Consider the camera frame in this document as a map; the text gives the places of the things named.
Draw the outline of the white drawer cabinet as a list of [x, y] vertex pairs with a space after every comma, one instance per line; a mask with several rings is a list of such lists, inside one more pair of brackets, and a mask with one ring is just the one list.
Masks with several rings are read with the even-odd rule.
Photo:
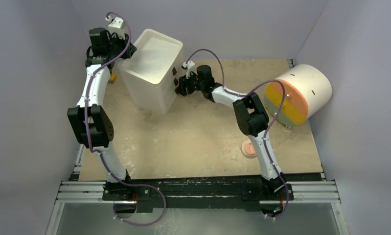
[[183, 48], [181, 41], [152, 29], [144, 30], [136, 40], [137, 51], [132, 58], [118, 64], [121, 77], [132, 101], [139, 107], [157, 112], [157, 79], [161, 54]]

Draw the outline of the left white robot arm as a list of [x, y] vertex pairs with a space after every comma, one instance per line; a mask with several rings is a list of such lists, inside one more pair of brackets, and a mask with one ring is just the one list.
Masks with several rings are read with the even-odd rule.
[[77, 141], [95, 154], [106, 171], [106, 189], [115, 187], [121, 200], [133, 196], [128, 171], [121, 165], [113, 145], [114, 127], [103, 108], [107, 84], [115, 61], [129, 59], [137, 50], [124, 30], [102, 27], [89, 30], [91, 45], [86, 51], [86, 82], [78, 103], [67, 116]]

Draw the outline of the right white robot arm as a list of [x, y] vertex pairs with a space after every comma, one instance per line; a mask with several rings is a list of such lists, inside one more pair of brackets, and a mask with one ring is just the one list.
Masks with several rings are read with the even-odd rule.
[[182, 68], [186, 74], [175, 80], [175, 92], [182, 96], [200, 91], [211, 102], [223, 104], [233, 109], [240, 131], [253, 145], [259, 161], [262, 192], [268, 199], [275, 199], [288, 186], [271, 148], [269, 137], [269, 117], [259, 96], [251, 92], [242, 94], [226, 91], [224, 86], [215, 82], [211, 67], [195, 66], [192, 61], [184, 62]]

